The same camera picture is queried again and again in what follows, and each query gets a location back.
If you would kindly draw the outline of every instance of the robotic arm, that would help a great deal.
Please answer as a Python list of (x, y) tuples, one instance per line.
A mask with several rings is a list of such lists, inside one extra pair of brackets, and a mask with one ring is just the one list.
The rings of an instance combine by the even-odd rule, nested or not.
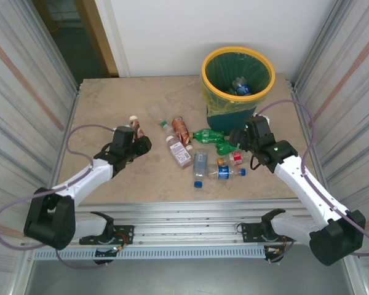
[(301, 172), (301, 157), (287, 141), (275, 141), (265, 117), (255, 116), (246, 123), (245, 130), (233, 130), (230, 145), (250, 151), (260, 165), (283, 180), (309, 210), (313, 221), (303, 221), (282, 209), (273, 210), (262, 218), (265, 237), (284, 235), (310, 247), (314, 256), (326, 266), (362, 247), (363, 234), (344, 220), (335, 210), (343, 212), (361, 228), (365, 217), (358, 210), (350, 212), (335, 200), (306, 169), (306, 174), (321, 193), (334, 205), (322, 200), (305, 180)]
[[(101, 241), (110, 241), (114, 233), (113, 218), (98, 212), (80, 218), (75, 215), (75, 207), (98, 186), (115, 177), (127, 163), (151, 149), (152, 144), (147, 136), (133, 138), (132, 128), (118, 127), (114, 131), (112, 143), (106, 144), (94, 156), (93, 168), (85, 178), (70, 185), (89, 166), (53, 187), (66, 186), (65, 190), (32, 199), (24, 234), (58, 250), (64, 249), (74, 238), (96, 236)], [(36, 193), (44, 191), (49, 190), (40, 188)]]

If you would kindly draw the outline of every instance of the beige tabletop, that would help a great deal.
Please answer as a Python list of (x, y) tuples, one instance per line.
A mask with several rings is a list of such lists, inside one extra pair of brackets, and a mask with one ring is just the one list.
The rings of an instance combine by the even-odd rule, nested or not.
[[(285, 76), (278, 74), (266, 106), (277, 100), (291, 99)], [(87, 79), (81, 88), (73, 126), (102, 124), (109, 127), (125, 125), (131, 115), (137, 115), (145, 135), (152, 141), (152, 149), (127, 165), (109, 182), (93, 191), (83, 203), (174, 202), (192, 200), (274, 199), (295, 197), (283, 181), (266, 167), (251, 171), (247, 176), (226, 181), (205, 180), (202, 189), (195, 189), (192, 167), (180, 170), (167, 150), (166, 134), (147, 115), (149, 101), (160, 101), (169, 118), (183, 117), (189, 131), (207, 128), (206, 104), (200, 98), (198, 76), (142, 77), (117, 79)], [(280, 104), (265, 113), (271, 119), (271, 131), (276, 140), (289, 141), (299, 154), (306, 143), (293, 104)], [(99, 128), (79, 130), (69, 145), (75, 151), (95, 155), (113, 134)], [(208, 162), (218, 158), (214, 144), (193, 141), (194, 148), (209, 150)], [(84, 168), (87, 161), (66, 152), (60, 182)]]

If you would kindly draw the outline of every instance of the bottle cap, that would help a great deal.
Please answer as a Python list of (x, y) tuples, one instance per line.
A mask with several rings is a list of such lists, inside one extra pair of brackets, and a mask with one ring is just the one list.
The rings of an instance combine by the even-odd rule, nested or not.
[(200, 189), (200, 188), (202, 188), (202, 182), (201, 182), (201, 181), (199, 181), (199, 180), (195, 181), (195, 182), (194, 182), (194, 187), (195, 187), (196, 189)]
[(170, 136), (168, 136), (168, 137), (165, 139), (165, 142), (166, 142), (166, 143), (168, 143), (168, 142), (169, 142), (170, 140), (172, 140), (172, 139), (173, 139), (173, 136), (171, 136), (171, 135), (170, 135)]

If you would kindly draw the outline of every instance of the blue bottle cap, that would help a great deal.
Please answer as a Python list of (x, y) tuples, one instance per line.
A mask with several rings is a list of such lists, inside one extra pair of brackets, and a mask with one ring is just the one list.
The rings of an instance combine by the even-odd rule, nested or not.
[(199, 180), (195, 181), (195, 182), (194, 182), (194, 187), (195, 187), (196, 189), (200, 189), (200, 188), (202, 188), (202, 182), (201, 182), (201, 181), (199, 181)]

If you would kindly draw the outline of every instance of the green plastic bottle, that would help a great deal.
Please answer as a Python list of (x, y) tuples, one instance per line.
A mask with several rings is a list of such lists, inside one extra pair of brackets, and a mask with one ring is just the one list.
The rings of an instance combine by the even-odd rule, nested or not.
[(224, 133), (213, 131), (212, 129), (202, 129), (198, 132), (190, 132), (190, 138), (195, 138), (200, 143), (222, 143), (224, 141)]
[(222, 143), (216, 143), (216, 148), (218, 155), (226, 155), (229, 154), (230, 152), (235, 152), (238, 150), (238, 148), (230, 146), (228, 140)]

